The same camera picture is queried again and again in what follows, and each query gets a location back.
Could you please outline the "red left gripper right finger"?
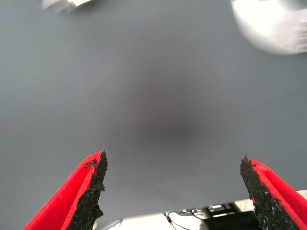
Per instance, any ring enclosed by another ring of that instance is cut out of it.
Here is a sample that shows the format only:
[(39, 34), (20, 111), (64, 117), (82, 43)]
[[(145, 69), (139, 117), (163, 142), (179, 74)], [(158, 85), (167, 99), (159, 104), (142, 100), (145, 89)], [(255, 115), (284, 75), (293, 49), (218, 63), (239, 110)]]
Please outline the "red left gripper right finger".
[(245, 156), (240, 174), (262, 230), (307, 228), (307, 200), (271, 168)]

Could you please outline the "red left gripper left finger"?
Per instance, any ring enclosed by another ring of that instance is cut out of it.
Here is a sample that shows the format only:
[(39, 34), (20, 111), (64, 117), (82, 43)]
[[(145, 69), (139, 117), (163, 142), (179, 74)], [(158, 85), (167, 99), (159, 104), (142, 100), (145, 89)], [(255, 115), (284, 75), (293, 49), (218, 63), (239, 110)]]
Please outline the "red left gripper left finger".
[(24, 229), (91, 230), (103, 216), (98, 201), (107, 165), (104, 151), (85, 158)]

